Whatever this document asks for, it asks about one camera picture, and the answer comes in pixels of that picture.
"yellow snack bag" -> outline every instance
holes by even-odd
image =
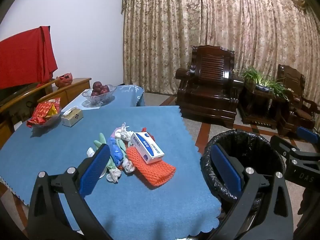
[[[55,108],[54,104],[52,104],[51,108],[49,109],[45,117],[51,117],[57,113],[58,113],[57,109]]]

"black garbage bag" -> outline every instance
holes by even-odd
[[[236,157],[243,167],[252,167],[257,173],[264,175],[273,176],[277,171],[284,174],[285,166],[281,155],[271,148],[265,138],[240,130],[229,130],[212,137],[201,157],[201,170],[210,190],[229,203],[236,202],[237,197],[227,189],[211,160],[211,147],[215,143],[219,143],[227,154]],[[252,208],[258,208],[260,202],[261,198],[257,196]]]

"blue gripper pad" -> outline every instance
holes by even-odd
[[[109,146],[102,144],[96,153],[90,158],[92,158],[92,161],[80,179],[79,194],[83,198],[92,193],[103,169],[107,165],[110,159]]]
[[[319,140],[319,136],[317,134],[301,126],[297,128],[297,135],[310,143],[317,143]]]
[[[243,175],[236,170],[230,162],[230,158],[233,157],[228,156],[219,144],[215,144],[211,147],[211,160],[217,168],[223,182],[232,195],[240,197],[242,195],[242,188],[244,184]]]

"dark wooden chair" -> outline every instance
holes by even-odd
[[[235,52],[210,45],[194,46],[191,66],[179,68],[181,80],[176,104],[182,114],[220,119],[232,129],[236,117],[242,79],[233,75]]]
[[[315,126],[315,115],[320,111],[315,102],[303,97],[304,75],[290,66],[278,65],[277,78],[286,88],[291,89],[286,92],[289,102],[278,109],[278,134],[285,136],[289,131],[295,133],[299,126],[312,130]]]

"white box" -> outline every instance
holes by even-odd
[[[147,164],[161,160],[164,155],[164,152],[147,132],[133,133],[131,142]]]

